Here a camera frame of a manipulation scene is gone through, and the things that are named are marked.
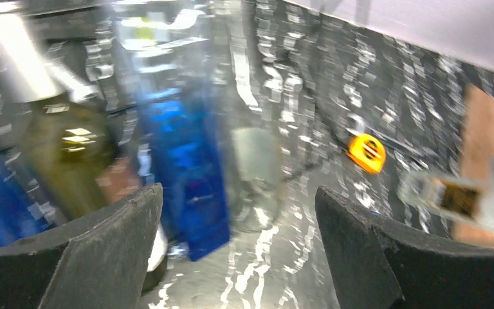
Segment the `blue square glass bottle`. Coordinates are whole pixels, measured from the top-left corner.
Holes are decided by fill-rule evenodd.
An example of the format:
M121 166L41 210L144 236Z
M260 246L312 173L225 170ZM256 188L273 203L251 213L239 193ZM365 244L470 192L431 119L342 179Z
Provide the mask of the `blue square glass bottle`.
M147 135L151 170L163 187L165 232L197 261L230 239L211 117L212 60L200 8L144 2L119 14L131 93Z

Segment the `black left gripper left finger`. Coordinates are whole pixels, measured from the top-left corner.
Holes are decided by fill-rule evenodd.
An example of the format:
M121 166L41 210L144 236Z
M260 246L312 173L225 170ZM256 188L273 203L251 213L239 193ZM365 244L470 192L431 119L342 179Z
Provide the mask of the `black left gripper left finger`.
M160 222L160 184L0 247L0 308L134 308Z

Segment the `dark green wine bottle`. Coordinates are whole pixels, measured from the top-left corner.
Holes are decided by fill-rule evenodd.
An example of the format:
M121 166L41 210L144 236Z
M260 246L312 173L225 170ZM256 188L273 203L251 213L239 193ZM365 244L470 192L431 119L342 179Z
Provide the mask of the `dark green wine bottle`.
M20 150L68 221L141 189L106 115L96 109L99 94L43 54L19 12L0 13L0 63L15 101L31 111Z

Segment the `clear glass bottle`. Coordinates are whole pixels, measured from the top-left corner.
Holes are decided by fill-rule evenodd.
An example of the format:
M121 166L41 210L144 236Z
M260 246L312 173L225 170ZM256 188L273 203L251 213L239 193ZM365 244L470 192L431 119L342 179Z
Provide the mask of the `clear glass bottle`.
M270 103L253 90L252 10L244 1L215 1L217 116L230 220L235 232L269 229L280 212L281 170Z

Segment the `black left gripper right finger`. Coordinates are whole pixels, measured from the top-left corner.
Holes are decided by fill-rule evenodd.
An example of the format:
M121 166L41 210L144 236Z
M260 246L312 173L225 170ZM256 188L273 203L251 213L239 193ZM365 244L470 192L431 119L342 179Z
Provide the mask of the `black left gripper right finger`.
M321 186L316 218L342 308L494 308L494 249L427 234Z

